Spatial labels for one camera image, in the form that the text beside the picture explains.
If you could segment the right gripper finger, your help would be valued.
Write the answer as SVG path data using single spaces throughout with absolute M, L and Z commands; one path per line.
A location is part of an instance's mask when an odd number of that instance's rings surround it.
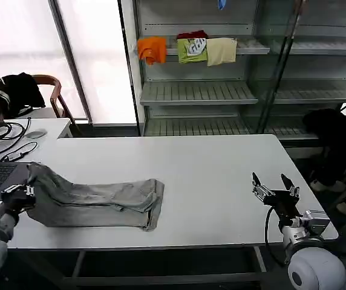
M 288 178 L 285 174 L 281 174 L 282 182 L 287 191 L 289 191 L 290 196 L 294 196 L 296 198 L 299 197 L 299 187 L 296 187 L 292 180 Z
M 268 198 L 275 197 L 275 193 L 271 189 L 261 184 L 255 172 L 252 173 L 252 185 L 252 192 L 260 201 L 265 202 Z

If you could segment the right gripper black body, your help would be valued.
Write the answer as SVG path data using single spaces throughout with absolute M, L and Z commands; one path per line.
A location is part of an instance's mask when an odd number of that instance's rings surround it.
M 292 224 L 302 216 L 296 208 L 298 201 L 299 195 L 291 195 L 287 190 L 274 190 L 264 198 L 264 204 L 273 207 L 280 224 Z

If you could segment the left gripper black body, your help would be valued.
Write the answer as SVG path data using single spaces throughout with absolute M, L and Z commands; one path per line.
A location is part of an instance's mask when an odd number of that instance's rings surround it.
M 1 198 L 5 204 L 5 211 L 16 214 L 32 209 L 36 204 L 35 195 L 26 192 L 3 193 Z

